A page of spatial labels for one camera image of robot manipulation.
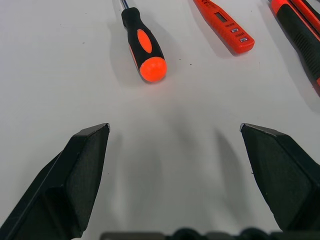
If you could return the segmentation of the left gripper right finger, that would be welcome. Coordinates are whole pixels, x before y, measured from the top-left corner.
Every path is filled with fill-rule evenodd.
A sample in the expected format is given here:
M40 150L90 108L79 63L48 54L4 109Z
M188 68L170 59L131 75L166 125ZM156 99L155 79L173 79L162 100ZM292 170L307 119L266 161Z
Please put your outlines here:
M289 135L243 123L257 186L282 231L319 231L320 166Z

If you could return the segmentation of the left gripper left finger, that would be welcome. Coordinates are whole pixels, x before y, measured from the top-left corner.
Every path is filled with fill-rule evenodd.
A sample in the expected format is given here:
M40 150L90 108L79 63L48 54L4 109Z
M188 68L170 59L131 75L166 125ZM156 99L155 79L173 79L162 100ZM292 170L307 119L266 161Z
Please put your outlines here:
M100 187L109 133L103 123L74 134L32 181L1 226L0 238L81 238Z

